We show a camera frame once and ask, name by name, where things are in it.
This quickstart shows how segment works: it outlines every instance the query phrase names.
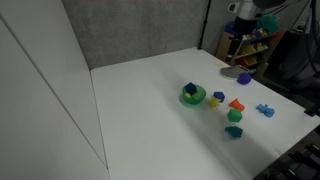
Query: green bowl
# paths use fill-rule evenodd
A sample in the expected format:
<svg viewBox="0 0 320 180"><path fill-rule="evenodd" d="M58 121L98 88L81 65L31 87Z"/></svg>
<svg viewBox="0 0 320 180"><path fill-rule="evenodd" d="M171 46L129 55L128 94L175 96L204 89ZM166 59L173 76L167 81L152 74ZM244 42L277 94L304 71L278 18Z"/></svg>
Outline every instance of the green bowl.
<svg viewBox="0 0 320 180"><path fill-rule="evenodd" d="M206 90L203 87L195 85L197 92L192 96L192 98L186 96L185 88L182 89L182 97L185 102L188 104L199 104L206 97Z"/></svg>

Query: white wall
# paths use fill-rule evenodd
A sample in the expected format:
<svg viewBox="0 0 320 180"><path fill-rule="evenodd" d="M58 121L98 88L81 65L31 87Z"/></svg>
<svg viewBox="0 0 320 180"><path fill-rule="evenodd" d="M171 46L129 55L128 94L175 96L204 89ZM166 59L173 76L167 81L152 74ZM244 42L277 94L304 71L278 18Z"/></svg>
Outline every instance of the white wall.
<svg viewBox="0 0 320 180"><path fill-rule="evenodd" d="M1 0L0 13L105 162L91 77L60 0Z"/></svg>
<svg viewBox="0 0 320 180"><path fill-rule="evenodd" d="M108 170L0 21L0 179L108 180Z"/></svg>

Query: white table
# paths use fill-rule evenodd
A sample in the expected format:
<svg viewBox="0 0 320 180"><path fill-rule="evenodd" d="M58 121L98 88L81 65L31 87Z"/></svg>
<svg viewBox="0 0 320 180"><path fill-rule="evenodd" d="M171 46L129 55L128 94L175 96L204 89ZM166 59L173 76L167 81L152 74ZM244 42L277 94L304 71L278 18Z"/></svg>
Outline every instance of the white table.
<svg viewBox="0 0 320 180"><path fill-rule="evenodd" d="M224 63L195 48L94 69L92 78L111 180L252 179L320 123L279 94L251 82L220 76ZM189 82L223 91L225 102L210 109L181 102ZM239 98L243 119L227 120ZM255 107L275 109L267 118ZM240 139L224 131L237 125Z"/></svg>

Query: small plastic piece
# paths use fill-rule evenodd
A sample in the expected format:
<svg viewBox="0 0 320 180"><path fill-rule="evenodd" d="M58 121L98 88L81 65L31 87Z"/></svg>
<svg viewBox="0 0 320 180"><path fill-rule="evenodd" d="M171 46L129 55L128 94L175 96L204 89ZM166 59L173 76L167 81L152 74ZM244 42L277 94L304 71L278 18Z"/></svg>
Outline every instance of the small plastic piece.
<svg viewBox="0 0 320 180"><path fill-rule="evenodd" d="M264 115L266 115L269 118L272 117L274 115L274 109L267 108L267 110L264 112Z"/></svg>
<svg viewBox="0 0 320 180"><path fill-rule="evenodd" d="M184 89L186 90L187 93L189 93L191 96L197 92L197 87L196 85L192 84L191 82L187 84Z"/></svg>
<svg viewBox="0 0 320 180"><path fill-rule="evenodd" d="M267 117L272 117L275 113L274 109L272 108L268 108L268 105L262 105L262 104L259 104L256 109L259 110L260 113L263 113L265 116Z"/></svg>
<svg viewBox="0 0 320 180"><path fill-rule="evenodd" d="M218 99L218 98L215 98L214 96L212 96L212 99L211 99L211 101L210 101L210 106L212 107L212 108L217 108L218 106L220 106L220 99Z"/></svg>
<svg viewBox="0 0 320 180"><path fill-rule="evenodd" d="M248 73L240 74L238 78L238 83L242 85L247 85L251 82L251 75Z"/></svg>
<svg viewBox="0 0 320 180"><path fill-rule="evenodd" d="M230 126L224 128L225 131L227 131L232 137L234 138L240 138L242 136L242 129L237 126Z"/></svg>
<svg viewBox="0 0 320 180"><path fill-rule="evenodd" d="M236 122L236 123L240 122L242 119L241 111L237 109L230 109L228 113L228 119L231 122Z"/></svg>
<svg viewBox="0 0 320 180"><path fill-rule="evenodd" d="M262 105L262 104L259 104L259 105L256 107L256 109L258 109L258 110L260 111L260 113L266 112L267 108L268 108L268 105L267 105L267 104L266 104L265 106Z"/></svg>
<svg viewBox="0 0 320 180"><path fill-rule="evenodd" d="M189 93L184 94L187 98L191 98L191 95Z"/></svg>
<svg viewBox="0 0 320 180"><path fill-rule="evenodd" d="M234 109L237 109L239 111L243 111L245 109L245 106L240 104L238 98L236 98L235 100L233 100L230 104L229 104L230 107L234 108Z"/></svg>
<svg viewBox="0 0 320 180"><path fill-rule="evenodd" d="M223 103L224 98L225 98L223 92L220 92L220 91L219 91L219 92L214 92L214 93L213 93L213 96L214 96L215 98L217 98L217 99L220 99L220 103Z"/></svg>

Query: cable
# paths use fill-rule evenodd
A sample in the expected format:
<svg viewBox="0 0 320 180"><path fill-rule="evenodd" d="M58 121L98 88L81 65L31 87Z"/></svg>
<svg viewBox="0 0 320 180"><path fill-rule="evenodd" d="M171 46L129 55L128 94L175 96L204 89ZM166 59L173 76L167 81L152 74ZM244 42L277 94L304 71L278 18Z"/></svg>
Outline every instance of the cable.
<svg viewBox="0 0 320 180"><path fill-rule="evenodd" d="M300 19L303 11L306 9L306 7L308 6L309 2L310 2L310 0L308 0L308 1L306 2L306 4L303 6L303 8L302 8L302 10L301 10L301 12L300 12L300 14L299 14L299 16L296 18L296 20L294 21L294 23L293 23L292 26L290 27L290 31L292 31L294 25L295 25L295 24L297 23L297 21Z"/></svg>
<svg viewBox="0 0 320 180"><path fill-rule="evenodd" d="M310 10L311 10L311 17L310 17L310 14L309 14L309 18L311 18L311 21L307 21L307 22L310 22L310 33L312 34L312 37L313 37L313 40L315 41L316 43L316 46L317 48L319 48L319 41L318 41L318 38L316 38L316 32L317 32L317 29L315 27L315 23L317 23L316 21L316 0L311 0L311 3L310 3ZM313 62L313 58L312 58L312 55L311 55L311 52L310 52L310 46L309 46L309 36L310 34L307 32L307 28L308 28L309 24L306 24L305 26L305 41L306 41L306 51L307 51L307 56L308 56L308 60L309 60L309 63L311 65L311 68L312 70L315 72L315 77L319 78L320 77L320 71L317 70L314 62Z"/></svg>
<svg viewBox="0 0 320 180"><path fill-rule="evenodd" d="M289 5L286 5L284 8L280 9L279 11L275 12L274 15L280 13L281 11L285 10Z"/></svg>
<svg viewBox="0 0 320 180"><path fill-rule="evenodd" d="M279 12L283 11L284 9L286 9L288 6L289 6L289 5L280 6L280 7L276 8L276 9L274 9L274 10L271 10L271 11L269 11L269 12L267 12L267 13L263 13L263 15L271 14L271 13L273 13L273 12L275 12L275 14L278 14Z"/></svg>
<svg viewBox="0 0 320 180"><path fill-rule="evenodd" d="M211 1L212 0L209 0L209 2L208 2L206 16L204 18L203 27L202 27L202 31L201 31L201 36L200 36L200 40L199 40L199 44L198 44L198 50L202 49L202 41L203 41L204 33L206 31L206 26L207 26L207 20L208 20L208 15L209 15L209 11L210 11Z"/></svg>
<svg viewBox="0 0 320 180"><path fill-rule="evenodd" d="M311 17L312 17L312 19L311 19L311 33L312 33L314 41L317 45L317 48L319 48L320 42L319 42L319 35L317 34L318 30L317 30L317 25L316 25L316 24L318 24L317 19L316 19L316 17L317 17L317 15L316 15L317 1L316 0L311 1L310 8L312 8L311 9L311 14L312 14L311 15Z"/></svg>

